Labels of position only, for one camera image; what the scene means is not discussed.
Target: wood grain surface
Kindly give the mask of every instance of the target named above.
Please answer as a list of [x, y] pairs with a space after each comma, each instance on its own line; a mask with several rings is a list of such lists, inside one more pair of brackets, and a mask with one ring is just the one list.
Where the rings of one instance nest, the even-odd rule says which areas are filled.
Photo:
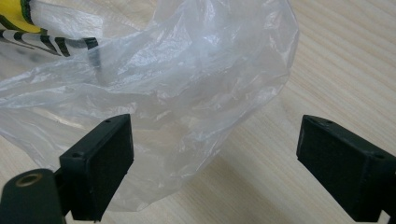
[[[396, 1], [290, 2], [301, 35], [280, 95], [180, 192], [102, 223], [354, 223], [297, 162], [301, 118], [331, 119], [396, 155]], [[0, 186], [36, 167], [3, 138], [0, 154]]]

